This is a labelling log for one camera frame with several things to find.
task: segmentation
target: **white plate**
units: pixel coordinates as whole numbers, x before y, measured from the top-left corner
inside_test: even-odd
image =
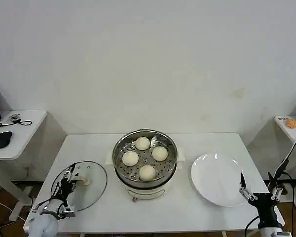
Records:
[[[191,177],[204,198],[220,206],[233,207],[246,201],[239,193],[241,172],[247,178],[236,160],[213,153],[202,155],[194,161]]]

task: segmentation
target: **white cable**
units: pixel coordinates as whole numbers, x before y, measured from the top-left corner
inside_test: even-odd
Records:
[[[281,164],[277,167],[277,169],[275,170],[274,175],[276,174],[277,170],[281,167],[281,165],[288,159],[288,157],[291,155],[294,147],[296,146],[296,141],[294,142],[294,144],[292,145],[292,148],[290,149],[290,152],[288,152],[288,154],[286,155],[286,157],[283,159],[283,161],[281,162]]]
[[[17,222],[17,221],[19,221],[19,220],[16,220],[16,221],[10,222],[10,223],[8,223],[8,224],[6,224],[6,225],[4,225],[4,226],[1,226],[0,229],[3,228],[3,227],[6,227],[6,226],[8,226],[8,225],[14,224],[14,223]]]
[[[8,208],[11,212],[13,212],[13,210],[11,210],[9,207],[7,207],[6,205],[2,204],[1,202],[0,202],[0,205]]]

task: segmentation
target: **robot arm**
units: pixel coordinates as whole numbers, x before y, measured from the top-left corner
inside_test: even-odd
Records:
[[[74,206],[68,206],[67,198],[71,194],[76,183],[79,180],[78,174],[73,176],[75,163],[72,164],[66,171],[64,177],[61,179],[60,184],[56,186],[56,194],[50,199],[39,203],[33,212],[38,212],[38,208],[48,202],[43,208],[39,216],[33,220],[29,228],[29,237],[54,237],[58,232],[58,220],[66,217],[75,217]]]
[[[277,215],[274,211],[274,207],[279,203],[282,191],[282,188],[276,186],[272,193],[251,193],[247,190],[244,176],[241,173],[239,192],[251,206],[258,210],[260,219],[258,229],[262,237],[292,237],[291,233],[283,232],[283,226],[277,221]]]

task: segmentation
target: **cable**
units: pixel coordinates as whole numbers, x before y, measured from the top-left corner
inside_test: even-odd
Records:
[[[20,124],[22,126],[29,126],[31,125],[33,122],[32,121],[29,121],[29,120],[26,120],[26,121],[19,121],[19,122],[13,122],[13,123],[10,123],[10,124],[2,124],[0,123],[0,127],[5,127],[5,126],[11,126],[11,125],[15,125],[15,124]]]
[[[291,175],[289,175],[288,173],[286,172],[283,172],[283,174],[287,175],[290,180],[293,180]],[[294,237],[294,206],[295,206],[295,189],[294,187],[292,186],[293,188],[293,201],[292,201],[292,237]]]
[[[0,229],[3,228],[3,227],[9,226],[9,225],[11,225],[11,224],[13,224],[13,223],[15,223],[15,222],[17,222],[17,221],[19,221],[19,220],[12,221],[12,222],[10,222],[10,223],[8,223],[8,224],[5,224],[5,225],[3,225],[3,226],[0,226]]]
[[[60,204],[59,207],[57,208],[57,216],[60,216],[62,219],[64,219],[64,217],[63,217],[63,215],[61,215],[59,213],[59,211],[60,211],[60,207],[63,206],[63,205],[64,205],[64,203]]]
[[[11,208],[7,207],[6,205],[2,204],[1,202],[0,202],[0,205],[6,207],[6,208],[9,209],[11,212],[13,211],[13,210],[11,210]]]
[[[274,179],[278,179],[278,178],[279,178],[279,177],[276,177],[276,176],[278,175],[278,174],[277,174],[277,173],[278,173],[278,170],[281,168],[282,164],[285,163],[285,162],[288,160],[288,158],[289,158],[290,155],[292,154],[293,149],[295,148],[295,146],[296,146],[296,142],[293,144],[293,146],[292,146],[290,152],[288,152],[288,154],[287,154],[286,157],[283,159],[283,161],[281,162],[281,164],[280,164],[280,165],[277,167],[277,169],[275,170]]]
[[[249,228],[249,226],[256,220],[256,219],[258,219],[259,218],[259,216],[256,216],[255,218],[253,218],[248,224],[247,224],[247,226],[246,226],[246,228],[245,228],[245,237],[247,237],[247,231],[248,231],[248,228]]]

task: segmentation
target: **table leg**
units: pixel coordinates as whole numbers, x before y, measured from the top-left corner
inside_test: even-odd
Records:
[[[27,196],[30,194],[30,192],[32,191],[32,186],[26,186],[23,193],[26,194]],[[24,206],[30,206],[31,204],[28,203],[23,203],[22,201],[18,201],[9,217],[9,221],[16,221],[18,219],[18,216],[20,215],[22,208]]]
[[[31,205],[31,198],[8,180],[2,172],[0,172],[0,186],[11,193],[19,201]]]

